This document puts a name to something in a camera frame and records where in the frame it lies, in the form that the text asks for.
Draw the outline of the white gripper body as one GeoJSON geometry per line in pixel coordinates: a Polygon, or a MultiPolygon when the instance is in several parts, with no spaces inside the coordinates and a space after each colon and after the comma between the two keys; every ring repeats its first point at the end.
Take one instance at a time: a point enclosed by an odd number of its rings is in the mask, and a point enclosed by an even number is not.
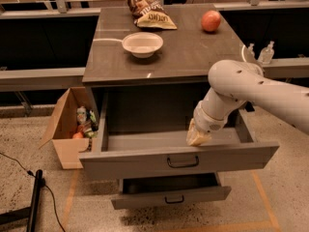
{"type": "Polygon", "coordinates": [[[193,111],[193,120],[197,131],[211,133],[220,131],[225,126],[225,120],[216,120],[208,115],[199,101],[193,111]]]}

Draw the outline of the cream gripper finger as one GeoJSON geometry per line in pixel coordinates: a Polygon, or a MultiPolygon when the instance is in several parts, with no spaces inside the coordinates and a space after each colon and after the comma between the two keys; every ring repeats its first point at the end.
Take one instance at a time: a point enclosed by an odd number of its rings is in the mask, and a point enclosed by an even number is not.
{"type": "Polygon", "coordinates": [[[211,135],[207,132],[201,132],[196,129],[193,119],[190,120],[188,132],[186,136],[186,143],[189,146],[199,146],[208,142],[211,139],[211,135]]]}

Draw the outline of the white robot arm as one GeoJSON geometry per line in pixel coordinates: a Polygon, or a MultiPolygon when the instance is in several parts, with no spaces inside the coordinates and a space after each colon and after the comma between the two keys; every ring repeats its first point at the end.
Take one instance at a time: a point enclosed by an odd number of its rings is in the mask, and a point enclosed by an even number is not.
{"type": "Polygon", "coordinates": [[[252,102],[300,131],[309,133],[309,89],[265,78],[253,63],[221,60],[208,73],[210,89],[196,105],[186,143],[199,146],[223,129],[229,115],[252,102]]]}

